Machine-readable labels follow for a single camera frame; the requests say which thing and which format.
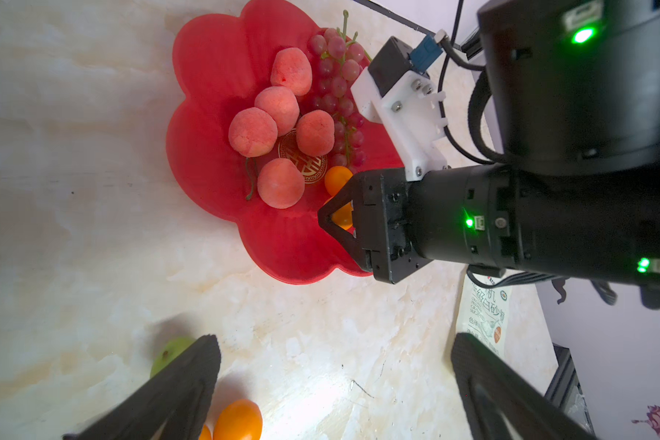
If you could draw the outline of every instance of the flower-shaped red tray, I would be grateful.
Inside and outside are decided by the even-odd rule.
[[[176,180],[207,212],[237,223],[247,252],[260,268],[295,285],[316,282],[335,268],[356,276],[369,274],[318,226],[317,211],[329,199],[322,179],[307,184],[303,198],[288,209],[271,208],[256,193],[245,199],[250,192],[245,158],[230,147],[227,130],[237,112],[252,107],[256,95],[270,85],[276,53],[287,47],[308,53],[308,39],[320,31],[284,0],[252,0],[239,18],[194,18],[181,29],[173,49],[176,78],[186,94],[166,139]],[[359,171],[403,166],[382,125],[368,122],[362,132],[367,161]],[[277,148],[257,158],[258,165],[275,157]]]

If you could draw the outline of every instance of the green light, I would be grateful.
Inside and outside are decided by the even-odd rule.
[[[595,33],[596,30],[593,27],[585,27],[584,29],[580,29],[577,31],[577,33],[575,33],[574,37],[572,37],[572,42],[574,44],[582,44],[583,42],[593,37]]]

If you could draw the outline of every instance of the green fruit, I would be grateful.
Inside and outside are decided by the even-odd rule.
[[[149,373],[149,378],[151,379],[158,374],[159,371],[163,370],[164,367],[169,365],[172,360],[176,359],[179,354],[183,353],[194,342],[195,339],[187,336],[168,341],[162,352],[154,360],[152,371]]]

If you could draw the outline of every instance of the peach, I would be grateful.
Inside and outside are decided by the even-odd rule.
[[[278,134],[276,122],[269,113],[253,107],[232,118],[228,139],[239,154],[255,158],[273,149]]]
[[[308,155],[328,154],[335,144],[335,121],[329,113],[314,110],[301,116],[296,126],[296,144]]]
[[[313,74],[303,51],[298,47],[279,51],[274,58],[271,82],[273,86],[288,87],[296,96],[308,93]]]
[[[279,136],[290,132],[298,120],[298,101],[288,87],[272,86],[262,90],[254,100],[254,106],[262,109],[276,121]]]
[[[295,205],[303,196],[305,180],[293,162],[276,158],[259,172],[257,190],[264,203],[272,208],[285,209]]]

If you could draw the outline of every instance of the marble table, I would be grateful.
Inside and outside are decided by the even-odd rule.
[[[349,0],[294,3],[321,26],[348,9],[370,54],[391,35],[422,38]],[[223,355],[211,423],[246,396],[265,440],[469,438],[443,359],[462,265],[396,286],[339,271],[285,285],[176,184],[172,42],[191,18],[243,5],[0,0],[0,439],[78,429],[149,378],[167,337],[208,333]],[[473,86],[452,64],[446,108],[463,145]],[[556,361],[536,290],[512,298],[506,361],[544,392]]]

